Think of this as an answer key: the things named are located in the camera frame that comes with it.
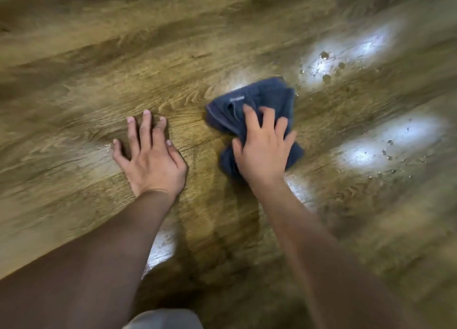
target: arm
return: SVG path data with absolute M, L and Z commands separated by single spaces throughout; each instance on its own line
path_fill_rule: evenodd
M 100 227 L 0 281 L 0 323 L 8 328 L 121 328 L 159 227 L 185 183 L 186 164 L 146 111 L 140 141 L 129 121 L 132 160 L 113 157 L 137 196 Z
M 274 110 L 262 108 L 263 125 L 244 106 L 248 126 L 244 148 L 233 151 L 239 170 L 263 206 L 319 329 L 419 328 L 418 322 L 376 278 L 353 260 L 294 196 L 284 167 L 296 133 L 284 139 L 287 119 L 274 126 Z

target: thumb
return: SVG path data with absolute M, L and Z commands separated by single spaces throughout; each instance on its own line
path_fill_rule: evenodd
M 170 155 L 171 159 L 173 159 L 173 161 L 176 164 L 176 166 L 178 167 L 178 169 L 186 169 L 187 164 L 184 161 L 181 154 L 179 153 L 178 149 L 176 147 L 174 147 L 173 142 L 171 142 L 171 140 L 167 140 L 166 145 L 167 145 L 168 154 Z
M 241 159 L 241 155 L 243 153 L 243 145 L 241 144 L 241 140 L 239 138 L 234 138 L 232 140 L 232 149 L 233 154 L 235 155 L 235 160 L 238 162 Z

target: cloth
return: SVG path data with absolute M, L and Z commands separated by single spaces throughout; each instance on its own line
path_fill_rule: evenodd
M 263 114 L 259 111 L 259 107 L 266 106 L 275 109 L 275 124 L 279 117 L 288 118 L 284 135 L 286 136 L 292 128 L 294 96 L 294 90 L 289 88 L 281 78 L 261 80 L 215 98 L 206 106 L 206 122 L 224 133 L 237 135 L 244 145 L 247 128 L 243 104 L 248 104 L 255 110 L 260 125 L 262 125 Z M 294 165 L 303 155 L 304 150 L 294 143 L 289 153 L 286 169 Z M 235 162 L 232 145 L 221 153 L 219 165 L 232 178 L 243 179 Z
M 123 329 L 203 329 L 203 326 L 191 310 L 158 309 L 137 315 Z

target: towel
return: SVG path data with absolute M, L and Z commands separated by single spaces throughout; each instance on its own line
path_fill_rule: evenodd
M 250 105 L 262 125 L 263 114 L 259 107 L 266 106 L 275 109 L 275 124 L 280 117 L 288 118 L 284 136 L 290 133 L 293 118 L 293 99 L 295 92 L 281 78 L 269 78 L 236 89 L 217 97 L 206 106 L 206 122 L 224 133 L 235 134 L 242 144 L 246 143 L 246 122 L 244 120 L 243 104 Z M 287 160 L 286 169 L 294 165 L 304 154 L 304 150 L 294 143 Z M 222 170 L 234 179 L 243 180 L 238 171 L 232 145 L 224 150 L 219 158 Z

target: left hand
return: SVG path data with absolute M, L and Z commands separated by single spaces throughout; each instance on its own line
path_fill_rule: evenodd
M 135 119 L 127 118 L 132 160 L 122 155 L 121 142 L 117 139 L 113 141 L 113 159 L 127 176 L 135 196 L 157 190 L 167 193 L 174 201 L 184 188 L 187 165 L 173 143 L 165 140 L 166 119 L 161 117 L 152 133 L 151 123 L 151 112 L 145 110 L 138 139 Z

